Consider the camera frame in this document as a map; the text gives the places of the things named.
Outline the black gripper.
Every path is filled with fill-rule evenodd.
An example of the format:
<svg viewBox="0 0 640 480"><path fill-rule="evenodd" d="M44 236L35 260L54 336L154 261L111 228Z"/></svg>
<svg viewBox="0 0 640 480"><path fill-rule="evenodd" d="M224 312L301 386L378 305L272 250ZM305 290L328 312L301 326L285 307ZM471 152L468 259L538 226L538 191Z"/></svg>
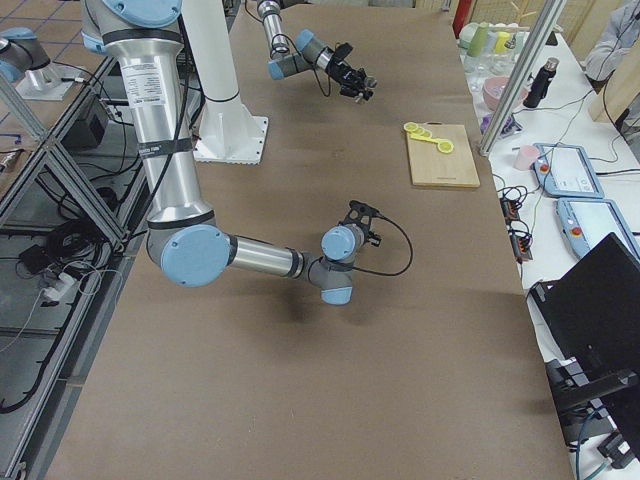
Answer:
<svg viewBox="0 0 640 480"><path fill-rule="evenodd" d="M354 69L345 61L331 60L327 66L327 74L340 86L340 94L353 98L356 103L364 101L362 90L369 89L368 76L364 69Z"/></svg>
<svg viewBox="0 0 640 480"><path fill-rule="evenodd" d="M380 246L382 238L371 230L369 223L360 222L357 228L361 231L362 244L371 244L374 247Z"/></svg>

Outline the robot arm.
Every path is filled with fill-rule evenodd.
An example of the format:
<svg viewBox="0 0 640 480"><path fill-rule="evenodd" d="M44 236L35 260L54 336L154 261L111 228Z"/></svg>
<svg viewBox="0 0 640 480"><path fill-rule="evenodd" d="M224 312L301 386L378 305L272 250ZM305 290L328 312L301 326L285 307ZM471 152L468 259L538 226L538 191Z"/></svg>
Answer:
<svg viewBox="0 0 640 480"><path fill-rule="evenodd" d="M339 93L356 102L368 101L374 94L377 80L364 68L354 68L346 60L353 47L348 42L331 47L314 32L302 30L295 40L285 34L281 11L302 1L258 1L256 12L263 25L270 60L268 71L272 79L313 71L324 72L339 85Z"/></svg>
<svg viewBox="0 0 640 480"><path fill-rule="evenodd" d="M374 239L345 220L312 256L223 232L201 195L200 160L258 163L268 121L243 105L224 10L218 1L85 1L88 49L120 66L151 209L147 250L174 283L200 287L227 267L302 278L324 302L352 295L358 249Z"/></svg>

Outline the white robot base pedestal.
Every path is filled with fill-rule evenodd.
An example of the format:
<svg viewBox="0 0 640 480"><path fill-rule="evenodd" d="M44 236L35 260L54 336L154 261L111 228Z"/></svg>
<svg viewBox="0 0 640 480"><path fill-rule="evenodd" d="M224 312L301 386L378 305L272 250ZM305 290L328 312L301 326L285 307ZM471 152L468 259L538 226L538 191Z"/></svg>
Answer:
<svg viewBox="0 0 640 480"><path fill-rule="evenodd" d="M252 115L241 100L223 3L185 0L181 13L205 96L195 158L259 164L268 119Z"/></svg>

